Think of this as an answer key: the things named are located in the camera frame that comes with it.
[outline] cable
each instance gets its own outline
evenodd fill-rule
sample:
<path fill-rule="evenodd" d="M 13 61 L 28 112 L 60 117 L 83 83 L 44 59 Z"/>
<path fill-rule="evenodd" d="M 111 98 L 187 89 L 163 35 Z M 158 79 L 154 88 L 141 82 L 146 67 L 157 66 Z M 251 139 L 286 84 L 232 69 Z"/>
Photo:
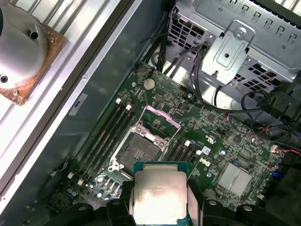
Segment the cable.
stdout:
<path fill-rule="evenodd" d="M 257 112 L 262 111 L 260 108 L 254 108 L 254 109 L 248 109 L 248 110 L 228 110 L 223 108 L 218 108 L 213 105 L 208 104 L 205 102 L 202 98 L 202 94 L 200 91 L 199 81 L 198 81 L 198 72 L 202 66 L 203 57 L 206 53 L 206 48 L 204 48 L 205 45 L 198 51 L 196 59 L 195 59 L 195 65 L 191 72 L 194 72 L 194 86 L 195 86 L 195 92 L 197 94 L 198 100 L 201 102 L 202 105 L 204 105 L 209 110 L 214 110 L 217 112 L 226 112 L 226 113 L 248 113 L 248 112 Z"/>
<path fill-rule="evenodd" d="M 191 53 L 193 51 L 198 51 L 202 46 L 203 46 L 203 44 L 183 50 L 181 53 L 178 54 L 178 56 L 176 56 L 174 58 L 174 60 L 170 64 L 170 66 L 165 69 L 163 74 L 168 74 L 171 71 L 171 69 L 176 65 L 176 63 L 179 61 L 179 59 L 182 59 L 186 53 Z"/>
<path fill-rule="evenodd" d="M 166 13 L 166 25 L 164 28 L 165 31 L 168 31 L 168 25 L 169 25 L 169 16 L 168 13 Z M 163 67 L 165 63 L 166 46 L 167 46 L 167 34 L 161 38 L 158 63 L 157 63 L 157 70 L 160 72 L 163 71 Z"/>
<path fill-rule="evenodd" d="M 262 111 L 262 109 L 260 108 L 254 108 L 254 109 L 243 109 L 243 110 L 227 110 L 227 109 L 222 109 L 222 108 L 218 108 L 218 107 L 215 107 L 215 106 L 212 106 L 210 104 L 208 104 L 207 102 L 205 102 L 202 98 L 202 94 L 201 94 L 201 91 L 200 91 L 200 86 L 199 86 L 199 81 L 198 81 L 198 72 L 202 66 L 202 61 L 203 61 L 203 58 L 205 56 L 205 53 L 206 53 L 206 46 L 204 45 L 197 53 L 197 56 L 196 56 L 196 59 L 195 59 L 195 65 L 193 66 L 193 69 L 191 70 L 191 73 L 190 73 L 190 77 L 192 77 L 192 73 L 194 72 L 194 89 L 195 89 L 195 92 L 197 94 L 197 97 L 199 99 L 199 101 L 201 102 L 202 105 L 204 105 L 206 108 L 208 108 L 209 110 L 215 110 L 215 111 L 219 111 L 219 112 L 227 112 L 227 113 L 249 113 L 249 112 L 256 112 L 256 111 L 261 111 L 255 118 L 253 118 L 251 116 L 251 119 L 253 119 L 253 122 L 251 124 L 251 130 L 254 134 L 256 134 L 258 137 L 260 137 L 261 139 L 265 140 L 265 141 L 268 141 L 268 142 L 272 142 L 272 143 L 275 143 L 275 144 L 279 144 L 279 145 L 283 145 L 285 147 L 288 147 L 288 149 L 296 149 L 298 150 L 299 152 L 301 152 L 300 149 L 292 146 L 292 145 L 286 145 L 284 144 L 283 142 L 279 142 L 279 141 L 276 141 L 276 140 L 271 140 L 271 139 L 267 139 L 265 136 L 263 136 L 262 134 L 259 134 L 256 129 L 255 129 L 255 124 L 256 124 L 256 121 L 257 119 L 263 114 L 264 111 Z"/>
<path fill-rule="evenodd" d="M 133 56 L 133 69 L 134 69 L 135 71 L 137 70 L 137 68 L 136 68 L 136 56 L 137 56 L 137 52 L 138 52 L 140 46 L 141 46 L 144 42 L 146 42 L 146 41 L 148 41 L 148 40 L 156 39 L 156 38 L 158 38 L 158 37 L 162 37 L 162 36 L 167 35 L 167 34 L 168 34 L 168 32 L 164 32 L 164 33 L 161 33 L 161 34 L 158 34 L 158 35 L 154 35 L 154 36 L 148 37 L 148 38 L 146 38 L 146 39 L 143 39 L 143 40 L 138 44 L 138 46 L 137 46 L 137 48 L 136 48 L 136 50 L 135 50 L 135 52 L 134 52 L 134 56 Z"/>
<path fill-rule="evenodd" d="M 251 124 L 251 130 L 252 130 L 252 132 L 253 132 L 255 135 L 257 135 L 258 137 L 260 137 L 261 139 L 265 140 L 265 141 L 272 142 L 272 143 L 277 144 L 277 145 L 282 145 L 282 146 L 284 146 L 286 149 L 295 149 L 295 150 L 297 150 L 298 152 L 301 152 L 301 149 L 299 149 L 299 148 L 296 148 L 296 147 L 294 147 L 294 146 L 292 146 L 292 145 L 287 145 L 287 144 L 285 144 L 285 143 L 283 143 L 283 142 L 278 142 L 278 141 L 276 141 L 276 140 L 272 140 L 272 139 L 266 138 L 264 135 L 262 135 L 262 134 L 260 134 L 258 131 L 256 131 L 256 129 L 255 129 L 256 121 L 257 121 L 257 119 L 262 115 L 263 112 L 264 112 L 264 111 L 260 112 L 257 116 L 255 116 L 255 118 L 254 118 L 254 120 L 253 120 L 253 122 L 252 122 L 252 124 Z"/>
<path fill-rule="evenodd" d="M 222 89 L 222 86 L 221 86 L 221 85 L 219 85 L 219 86 L 217 87 L 217 89 L 216 89 L 215 93 L 214 93 L 214 97 L 213 97 L 213 104 L 214 104 L 214 106 L 216 106 L 216 107 L 217 107 L 217 103 L 216 103 L 217 94 L 218 94 L 218 92 L 219 92 L 221 89 Z"/>
<path fill-rule="evenodd" d="M 261 95 L 264 95 L 266 96 L 267 94 L 265 92 L 262 92 L 262 91 L 252 91 L 252 92 L 249 92 L 249 93 L 246 93 L 242 98 L 241 98 L 241 108 L 243 110 L 246 110 L 246 104 L 245 104 L 245 100 L 246 100 L 246 97 L 251 95 L 251 94 L 261 94 Z M 249 112 L 246 112 L 246 114 L 250 117 L 250 119 L 253 121 L 253 116 L 249 113 Z"/>

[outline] label sticker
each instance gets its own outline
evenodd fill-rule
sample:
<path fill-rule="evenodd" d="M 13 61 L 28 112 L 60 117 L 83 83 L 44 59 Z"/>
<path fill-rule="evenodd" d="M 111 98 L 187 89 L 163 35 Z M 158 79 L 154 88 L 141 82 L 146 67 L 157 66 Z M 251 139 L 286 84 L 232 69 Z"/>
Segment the label sticker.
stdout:
<path fill-rule="evenodd" d="M 79 99 L 75 102 L 72 110 L 70 111 L 69 115 L 75 116 L 76 113 L 79 111 L 80 107 L 84 103 L 85 99 L 87 98 L 87 94 L 82 93 L 79 97 Z"/>
<path fill-rule="evenodd" d="M 209 153 L 211 152 L 211 149 L 209 147 L 204 146 L 202 149 L 202 153 L 204 153 L 205 155 L 209 155 Z"/>

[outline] red wire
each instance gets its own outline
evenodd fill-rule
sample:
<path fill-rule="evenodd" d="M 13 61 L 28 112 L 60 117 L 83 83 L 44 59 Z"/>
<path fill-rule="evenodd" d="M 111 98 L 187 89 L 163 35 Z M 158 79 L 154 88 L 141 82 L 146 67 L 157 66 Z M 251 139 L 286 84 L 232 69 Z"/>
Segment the red wire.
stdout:
<path fill-rule="evenodd" d="M 283 152 L 293 152 L 293 153 L 298 154 L 298 155 L 301 156 L 301 153 L 299 153 L 299 152 L 296 151 L 296 150 L 283 150 Z"/>

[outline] black cable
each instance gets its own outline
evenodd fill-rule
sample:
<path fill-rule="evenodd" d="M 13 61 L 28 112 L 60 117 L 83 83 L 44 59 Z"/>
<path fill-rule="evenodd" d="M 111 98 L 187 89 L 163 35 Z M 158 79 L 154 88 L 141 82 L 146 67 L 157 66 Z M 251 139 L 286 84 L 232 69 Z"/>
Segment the black cable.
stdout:
<path fill-rule="evenodd" d="M 218 94 L 218 92 L 219 92 L 221 89 L 222 89 L 222 86 L 219 85 L 218 88 L 216 89 L 215 93 L 214 93 L 213 104 L 214 104 L 214 106 L 216 106 L 216 107 L 217 107 L 217 103 L 216 103 L 217 94 Z"/>
<path fill-rule="evenodd" d="M 137 56 L 137 52 L 138 52 L 140 46 L 141 46 L 144 42 L 146 42 L 146 41 L 148 41 L 148 40 L 156 39 L 156 38 L 158 38 L 158 37 L 162 37 L 162 36 L 167 35 L 167 34 L 168 34 L 168 32 L 163 32 L 163 33 L 161 33 L 161 34 L 158 34 L 158 35 L 154 35 L 154 36 L 148 37 L 148 38 L 146 38 L 146 39 L 143 39 L 143 40 L 138 44 L 138 46 L 137 46 L 137 48 L 136 48 L 136 50 L 135 50 L 135 52 L 134 52 L 134 56 L 133 56 L 133 69 L 134 69 L 135 71 L 137 70 L 137 67 L 136 67 L 136 56 Z"/>
<path fill-rule="evenodd" d="M 255 116 L 252 124 L 251 124 L 251 131 L 257 135 L 258 137 L 260 137 L 261 139 L 265 140 L 265 141 L 268 141 L 268 142 L 271 142 L 271 143 L 274 143 L 274 144 L 277 144 L 277 145 L 281 145 L 282 147 L 285 147 L 285 149 L 294 149 L 294 150 L 297 150 L 298 152 L 301 153 L 301 149 L 295 147 L 295 146 L 292 146 L 292 145 L 287 145 L 283 142 L 279 142 L 279 141 L 276 141 L 276 140 L 272 140 L 270 138 L 267 138 L 266 136 L 264 136 L 263 134 L 261 134 L 259 131 L 256 130 L 256 127 L 255 127 L 255 124 L 256 124 L 256 121 L 257 119 L 263 114 L 264 111 L 260 112 L 257 116 Z"/>
<path fill-rule="evenodd" d="M 154 42 L 153 42 L 152 46 L 150 47 L 150 49 L 146 52 L 146 54 L 141 59 L 142 62 L 148 63 L 150 61 L 151 57 L 154 55 L 155 51 L 157 50 L 160 42 L 161 42 L 160 37 L 158 37 L 154 40 Z"/>
<path fill-rule="evenodd" d="M 164 28 L 165 31 L 168 31 L 168 25 L 169 25 L 169 16 L 168 16 L 168 13 L 166 13 L 166 25 Z M 165 63 L 167 36 L 168 36 L 168 34 L 161 37 L 161 44 L 160 44 L 158 63 L 157 63 L 157 70 L 160 72 L 163 71 L 163 67 L 164 67 L 164 63 Z"/>
<path fill-rule="evenodd" d="M 178 54 L 179 57 L 176 56 L 174 58 L 174 60 L 170 64 L 170 66 L 165 69 L 163 74 L 168 74 L 171 71 L 171 69 L 176 65 L 176 63 L 179 61 L 179 59 L 182 59 L 186 53 L 191 53 L 191 52 L 194 52 L 194 51 L 198 51 L 202 46 L 203 46 L 203 44 L 183 50 L 181 53 Z"/>
<path fill-rule="evenodd" d="M 254 108 L 254 109 L 248 109 L 248 110 L 228 110 L 228 109 L 215 107 L 213 105 L 208 104 L 207 102 L 205 102 L 203 100 L 202 94 L 200 91 L 199 81 L 198 81 L 198 72 L 202 66 L 202 61 L 203 61 L 203 57 L 205 56 L 205 53 L 206 53 L 206 47 L 205 47 L 205 45 L 203 45 L 203 47 L 197 53 L 197 57 L 195 59 L 194 70 L 192 70 L 192 71 L 194 71 L 195 92 L 196 92 L 198 100 L 201 102 L 201 104 L 204 105 L 209 110 L 214 110 L 217 112 L 234 113 L 234 114 L 262 111 L 260 108 Z"/>
<path fill-rule="evenodd" d="M 242 98 L 241 98 L 241 108 L 243 110 L 246 110 L 246 104 L 245 104 L 245 101 L 246 101 L 246 97 L 251 95 L 251 94 L 261 94 L 261 95 L 264 95 L 266 96 L 267 94 L 265 92 L 262 92 L 262 91 L 252 91 L 252 92 L 249 92 L 249 93 L 246 93 Z M 253 121 L 253 116 L 249 113 L 249 112 L 246 112 L 246 114 L 250 117 L 250 119 Z"/>

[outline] chipset heatsink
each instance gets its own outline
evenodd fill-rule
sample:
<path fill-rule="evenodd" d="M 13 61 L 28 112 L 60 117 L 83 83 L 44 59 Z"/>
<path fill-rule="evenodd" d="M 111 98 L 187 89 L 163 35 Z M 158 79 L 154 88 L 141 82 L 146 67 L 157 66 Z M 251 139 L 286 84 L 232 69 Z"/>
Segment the chipset heatsink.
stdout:
<path fill-rule="evenodd" d="M 228 162 L 217 178 L 217 183 L 240 197 L 248 186 L 252 176 Z"/>

